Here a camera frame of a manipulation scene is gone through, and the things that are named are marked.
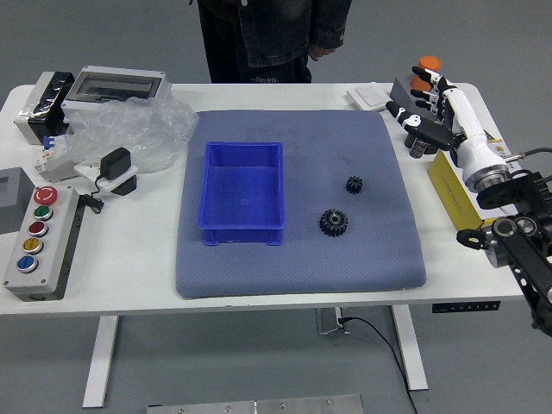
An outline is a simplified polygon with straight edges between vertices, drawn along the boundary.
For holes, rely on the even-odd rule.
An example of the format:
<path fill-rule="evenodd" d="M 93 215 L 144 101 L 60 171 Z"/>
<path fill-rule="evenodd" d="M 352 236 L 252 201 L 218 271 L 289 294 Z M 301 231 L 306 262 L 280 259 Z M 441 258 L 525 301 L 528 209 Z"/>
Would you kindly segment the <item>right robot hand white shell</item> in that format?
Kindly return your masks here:
<path fill-rule="evenodd" d="M 506 161 L 487 145 L 486 131 L 465 93 L 438 72 L 414 66 L 412 72 L 430 84 L 430 91 L 411 90 L 416 106 L 436 116 L 431 121 L 390 100 L 386 108 L 415 142 L 451 153 L 470 191 L 509 179 Z"/>

